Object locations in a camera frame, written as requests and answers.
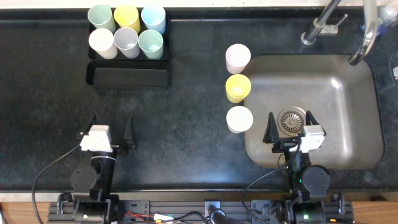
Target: black tray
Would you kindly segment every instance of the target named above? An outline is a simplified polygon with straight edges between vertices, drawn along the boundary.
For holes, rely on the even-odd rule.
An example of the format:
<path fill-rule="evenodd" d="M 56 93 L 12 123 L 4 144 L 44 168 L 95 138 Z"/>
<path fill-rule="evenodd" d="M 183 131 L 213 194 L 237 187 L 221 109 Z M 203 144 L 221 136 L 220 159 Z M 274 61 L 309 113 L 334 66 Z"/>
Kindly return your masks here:
<path fill-rule="evenodd" d="M 87 66 L 86 82 L 97 88 L 164 90 L 169 85 L 165 62 L 94 60 Z"/>
<path fill-rule="evenodd" d="M 141 18 L 141 11 L 142 9 L 138 9 L 138 15 L 139 15 L 139 21 L 140 21 L 140 31 L 138 33 L 138 36 L 141 35 L 142 32 L 144 32 L 145 30 L 147 30 L 148 28 L 146 27 L 144 21 L 142 21 Z M 120 29 L 119 24 L 115 21 L 116 24 L 116 30 Z M 167 12 L 166 12 L 166 30 L 165 32 L 162 34 L 163 37 L 163 56 L 160 59 L 149 59 L 145 53 L 140 49 L 140 54 L 135 57 L 135 58 L 127 58 L 126 56 L 124 56 L 124 54 L 118 49 L 118 54 L 115 58 L 112 59 L 107 59 L 107 60 L 132 60 L 132 61 L 163 61 L 166 62 L 169 59 L 169 25 L 170 22 L 167 18 Z M 95 30 L 95 26 L 90 23 L 90 26 L 88 28 L 89 32 L 93 32 Z M 90 46 L 88 46 L 88 57 L 90 59 L 94 59 L 94 60 L 105 60 L 102 56 L 100 56 L 95 50 L 93 50 Z"/>

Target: white cup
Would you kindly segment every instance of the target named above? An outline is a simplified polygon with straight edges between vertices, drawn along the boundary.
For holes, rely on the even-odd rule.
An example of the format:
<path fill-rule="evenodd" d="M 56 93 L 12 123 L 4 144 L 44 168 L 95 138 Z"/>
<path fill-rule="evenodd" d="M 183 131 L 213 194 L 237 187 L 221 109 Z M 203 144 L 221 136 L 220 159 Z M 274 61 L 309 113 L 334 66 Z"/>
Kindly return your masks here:
<path fill-rule="evenodd" d="M 142 32 L 138 44 L 149 59 L 160 59 L 163 56 L 163 37 L 156 30 Z"/>
<path fill-rule="evenodd" d="M 226 68 L 232 74 L 240 74 L 251 58 L 250 50 L 243 44 L 228 47 L 225 53 Z"/>
<path fill-rule="evenodd" d="M 226 114 L 226 123 L 232 133 L 247 131 L 253 124 L 253 114 L 244 106 L 234 106 Z"/>
<path fill-rule="evenodd" d="M 116 26 L 112 16 L 112 10 L 105 4 L 93 6 L 87 14 L 88 20 L 97 28 L 105 28 L 114 32 Z"/>
<path fill-rule="evenodd" d="M 105 59 L 112 59 L 118 54 L 118 48 L 113 43 L 113 34 L 108 29 L 94 30 L 88 38 L 88 43 L 93 50 Z"/>
<path fill-rule="evenodd" d="M 166 31 L 166 12 L 162 7 L 145 7 L 141 12 L 142 21 L 148 29 L 163 34 Z"/>
<path fill-rule="evenodd" d="M 134 29 L 118 29 L 113 35 L 113 42 L 126 57 L 135 58 L 139 55 L 138 34 Z"/>

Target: yellow cup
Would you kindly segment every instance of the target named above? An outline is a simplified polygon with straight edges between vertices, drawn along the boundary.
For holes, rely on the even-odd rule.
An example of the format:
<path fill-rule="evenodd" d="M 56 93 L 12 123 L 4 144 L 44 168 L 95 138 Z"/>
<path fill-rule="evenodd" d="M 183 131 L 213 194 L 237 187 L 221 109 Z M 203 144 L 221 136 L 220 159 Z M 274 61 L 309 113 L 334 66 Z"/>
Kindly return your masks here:
<path fill-rule="evenodd" d="M 236 74 L 231 75 L 225 83 L 226 97 L 232 103 L 239 103 L 248 96 L 251 90 L 251 82 L 248 77 Z"/>
<path fill-rule="evenodd" d="M 139 24 L 138 10 L 132 5 L 119 6 L 114 11 L 114 20 L 120 27 L 130 27 L 137 33 L 141 29 Z"/>

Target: black countertop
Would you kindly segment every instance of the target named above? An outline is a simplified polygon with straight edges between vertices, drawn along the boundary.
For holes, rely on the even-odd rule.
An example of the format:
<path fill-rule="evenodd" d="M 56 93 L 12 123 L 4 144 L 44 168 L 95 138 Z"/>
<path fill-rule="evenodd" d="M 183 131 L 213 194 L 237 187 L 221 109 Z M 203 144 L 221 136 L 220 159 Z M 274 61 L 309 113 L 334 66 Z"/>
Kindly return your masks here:
<path fill-rule="evenodd" d="M 86 10 L 0 12 L 0 190 L 24 191 L 47 164 L 74 145 L 75 133 L 97 114 L 119 138 L 130 115 L 138 149 L 119 157 L 113 191 L 242 189 L 271 171 L 253 163 L 244 134 L 232 134 L 225 116 L 234 106 L 224 84 L 224 54 L 235 43 L 252 57 L 264 54 L 351 54 L 362 41 L 362 9 L 334 37 L 303 45 L 319 9 L 169 9 L 170 86 L 164 91 L 96 90 L 85 82 L 88 58 Z M 331 170 L 332 190 L 398 187 L 398 28 L 377 41 L 367 61 L 374 69 L 386 151 L 373 169 Z M 69 190 L 70 174 L 90 154 L 74 152 L 39 180 L 39 190 Z M 259 185 L 287 190 L 281 173 Z"/>

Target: cup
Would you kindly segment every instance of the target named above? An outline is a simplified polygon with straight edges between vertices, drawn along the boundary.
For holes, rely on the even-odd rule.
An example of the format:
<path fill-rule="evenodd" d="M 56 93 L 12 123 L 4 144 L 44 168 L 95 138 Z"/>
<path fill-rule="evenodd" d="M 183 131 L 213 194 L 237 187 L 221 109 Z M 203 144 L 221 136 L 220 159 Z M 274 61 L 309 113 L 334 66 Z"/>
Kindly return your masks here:
<path fill-rule="evenodd" d="M 163 34 L 166 31 L 166 12 L 162 7 L 145 7 L 141 12 L 142 21 L 148 29 Z"/>
<path fill-rule="evenodd" d="M 110 30 L 99 28 L 94 30 L 88 38 L 92 49 L 105 59 L 112 59 L 118 54 L 118 48 L 113 43 L 113 34 Z"/>
<path fill-rule="evenodd" d="M 113 42 L 126 57 L 135 58 L 139 55 L 138 34 L 134 29 L 118 29 L 113 35 Z"/>
<path fill-rule="evenodd" d="M 234 106 L 226 114 L 228 129 L 235 134 L 247 131 L 253 124 L 253 114 L 244 106 Z"/>
<path fill-rule="evenodd" d="M 138 44 L 149 59 L 160 59 L 163 56 L 163 37 L 156 30 L 142 32 Z"/>
<path fill-rule="evenodd" d="M 232 74 L 241 73 L 251 58 L 250 50 L 243 44 L 228 47 L 225 53 L 226 69 Z"/>
<path fill-rule="evenodd" d="M 138 10 L 132 5 L 119 6 L 114 11 L 114 19 L 120 27 L 130 27 L 139 33 L 141 26 L 139 24 Z"/>
<path fill-rule="evenodd" d="M 226 97 L 232 103 L 239 103 L 248 96 L 251 90 L 251 82 L 248 77 L 236 74 L 231 75 L 226 83 Z"/>
<path fill-rule="evenodd" d="M 88 20 L 97 28 L 105 28 L 114 32 L 116 26 L 112 16 L 112 10 L 109 6 L 98 4 L 93 6 L 87 14 Z"/>

